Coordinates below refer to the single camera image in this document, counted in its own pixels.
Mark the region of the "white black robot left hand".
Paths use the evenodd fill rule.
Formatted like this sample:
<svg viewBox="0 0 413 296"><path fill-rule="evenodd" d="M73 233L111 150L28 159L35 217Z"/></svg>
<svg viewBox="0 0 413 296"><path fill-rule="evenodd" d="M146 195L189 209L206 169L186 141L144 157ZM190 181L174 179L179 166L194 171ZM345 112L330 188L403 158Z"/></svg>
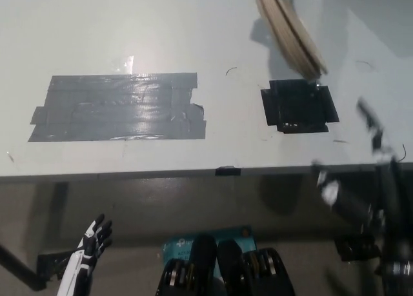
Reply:
<svg viewBox="0 0 413 296"><path fill-rule="evenodd" d="M96 261L105 249L112 244L112 221L106 221L100 214L86 229L78 247L83 261Z"/></svg>

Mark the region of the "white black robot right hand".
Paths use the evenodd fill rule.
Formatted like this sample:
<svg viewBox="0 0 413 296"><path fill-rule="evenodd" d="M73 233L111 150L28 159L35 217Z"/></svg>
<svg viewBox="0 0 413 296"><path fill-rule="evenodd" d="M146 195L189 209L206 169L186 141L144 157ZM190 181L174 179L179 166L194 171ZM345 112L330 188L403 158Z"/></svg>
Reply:
<svg viewBox="0 0 413 296"><path fill-rule="evenodd" d="M411 210L405 191L396 151L390 144L375 111L367 101L359 98L356 108L363 118L371 140L377 190L373 201L365 202L347 190L330 170L314 161L312 171L317 175L316 187L323 202L349 223L363 232L375 231L385 237L409 237Z"/></svg>

